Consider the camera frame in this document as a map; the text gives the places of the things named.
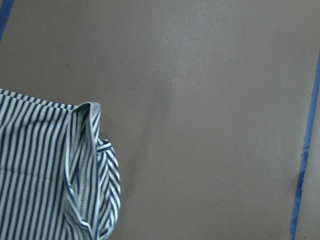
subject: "blue and white striped garment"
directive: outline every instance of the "blue and white striped garment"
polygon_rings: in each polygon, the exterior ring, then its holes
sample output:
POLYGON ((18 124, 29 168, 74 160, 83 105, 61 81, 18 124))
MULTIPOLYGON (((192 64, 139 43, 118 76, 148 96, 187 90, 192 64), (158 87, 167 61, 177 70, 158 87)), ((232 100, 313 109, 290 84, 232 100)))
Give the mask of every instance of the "blue and white striped garment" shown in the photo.
POLYGON ((105 240, 120 209, 101 106, 0 89, 0 240, 105 240))

